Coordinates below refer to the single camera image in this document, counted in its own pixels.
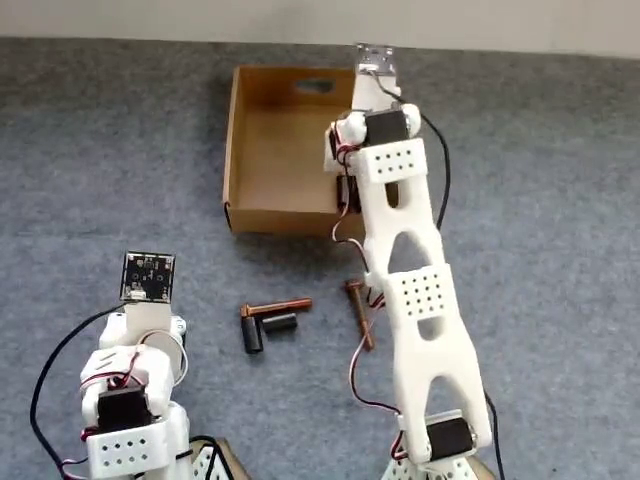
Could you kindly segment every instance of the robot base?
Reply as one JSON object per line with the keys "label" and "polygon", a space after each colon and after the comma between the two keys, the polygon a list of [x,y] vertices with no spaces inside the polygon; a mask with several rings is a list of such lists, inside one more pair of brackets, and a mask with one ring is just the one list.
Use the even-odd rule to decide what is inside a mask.
{"label": "robot base", "polygon": [[494,480],[495,476],[475,457],[437,462],[428,471],[419,470],[409,460],[392,460],[382,480]]}

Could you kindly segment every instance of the circuit board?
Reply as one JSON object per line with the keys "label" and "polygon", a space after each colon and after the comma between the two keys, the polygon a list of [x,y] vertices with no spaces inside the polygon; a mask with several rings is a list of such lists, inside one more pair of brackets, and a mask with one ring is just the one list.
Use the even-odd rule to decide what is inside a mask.
{"label": "circuit board", "polygon": [[170,303],[175,255],[127,252],[122,266],[121,300]]}

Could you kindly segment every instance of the black cylinder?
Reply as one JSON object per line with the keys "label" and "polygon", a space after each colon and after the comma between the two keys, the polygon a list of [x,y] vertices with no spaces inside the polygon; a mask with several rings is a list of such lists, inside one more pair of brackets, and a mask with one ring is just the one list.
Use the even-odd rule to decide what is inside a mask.
{"label": "black cylinder", "polygon": [[298,326],[298,320],[295,313],[283,313],[273,317],[264,317],[262,319],[262,327],[266,333],[272,333],[280,330],[293,330]]}
{"label": "black cylinder", "polygon": [[260,324],[255,317],[243,317],[240,319],[242,327],[242,338],[244,340],[244,350],[247,353],[260,353],[262,348],[262,333]]}

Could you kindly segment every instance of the open cardboard box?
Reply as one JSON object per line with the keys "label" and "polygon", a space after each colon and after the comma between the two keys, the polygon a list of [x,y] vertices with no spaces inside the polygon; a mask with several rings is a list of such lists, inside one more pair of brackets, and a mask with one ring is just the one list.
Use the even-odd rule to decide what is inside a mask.
{"label": "open cardboard box", "polygon": [[[339,212],[324,132],[351,108],[354,82],[352,70],[236,68],[223,189],[233,232],[330,234]],[[339,235],[362,232],[349,215]]]}

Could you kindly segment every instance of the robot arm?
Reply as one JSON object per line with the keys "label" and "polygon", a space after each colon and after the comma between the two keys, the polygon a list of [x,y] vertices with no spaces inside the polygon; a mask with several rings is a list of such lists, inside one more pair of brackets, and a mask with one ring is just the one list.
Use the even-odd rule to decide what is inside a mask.
{"label": "robot arm", "polygon": [[92,479],[227,480],[216,446],[191,463],[189,420],[171,392],[187,371],[186,323],[170,308],[171,255],[129,252],[121,297],[80,374]]}
{"label": "robot arm", "polygon": [[[398,423],[409,461],[418,469],[453,473],[454,460],[491,443],[491,429],[475,348],[431,216],[425,148],[415,137],[420,114],[414,105],[392,105],[383,90],[400,93],[391,59],[390,49],[361,47],[352,112],[325,134],[325,170],[356,178],[366,231],[365,283],[386,301]],[[387,200],[389,183],[398,186],[396,208]],[[389,273],[395,239],[403,232],[427,266]],[[421,324],[431,327],[431,337],[422,337]],[[425,417],[438,377],[450,382],[462,409]]]}

